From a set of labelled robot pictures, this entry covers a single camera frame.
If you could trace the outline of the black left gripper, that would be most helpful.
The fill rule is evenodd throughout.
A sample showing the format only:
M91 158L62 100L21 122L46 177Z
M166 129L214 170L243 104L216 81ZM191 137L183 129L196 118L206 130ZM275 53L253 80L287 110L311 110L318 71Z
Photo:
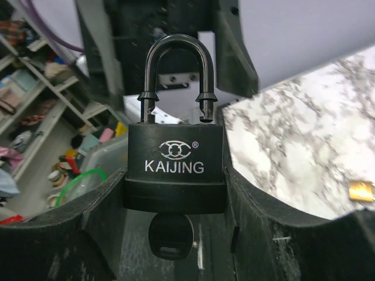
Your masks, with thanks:
M76 1L88 79L97 102L141 91L146 55L160 38L214 31L217 88L244 98L259 80L243 41L238 1Z

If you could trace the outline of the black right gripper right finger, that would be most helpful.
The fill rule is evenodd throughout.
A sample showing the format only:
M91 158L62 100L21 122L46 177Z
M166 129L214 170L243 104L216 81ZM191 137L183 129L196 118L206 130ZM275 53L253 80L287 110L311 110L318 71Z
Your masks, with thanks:
M374 212L327 220L299 211L231 167L228 219L238 280L373 280Z

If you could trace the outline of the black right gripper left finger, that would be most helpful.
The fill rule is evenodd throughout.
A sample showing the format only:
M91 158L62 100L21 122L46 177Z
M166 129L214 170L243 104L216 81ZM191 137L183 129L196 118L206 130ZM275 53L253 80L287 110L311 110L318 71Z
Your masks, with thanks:
M124 169L25 222L1 226L1 280L115 280L126 210Z

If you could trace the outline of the black-headed key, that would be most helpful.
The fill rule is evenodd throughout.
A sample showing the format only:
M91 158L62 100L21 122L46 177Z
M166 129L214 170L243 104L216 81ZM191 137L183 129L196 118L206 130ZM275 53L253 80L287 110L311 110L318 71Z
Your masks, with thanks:
M149 225L148 239L156 257L169 261L186 259L194 240L192 222L183 214L157 214Z

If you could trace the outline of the black Kaijing padlock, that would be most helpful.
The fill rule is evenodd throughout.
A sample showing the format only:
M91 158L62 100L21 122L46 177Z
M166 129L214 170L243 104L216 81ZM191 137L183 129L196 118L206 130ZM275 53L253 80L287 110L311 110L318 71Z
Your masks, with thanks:
M156 78L161 57L172 49L193 54L199 64L198 124L158 124ZM214 119L214 67L194 37L175 34L152 45L145 63L141 120L128 127L124 207L151 213L220 214L226 209L222 126Z

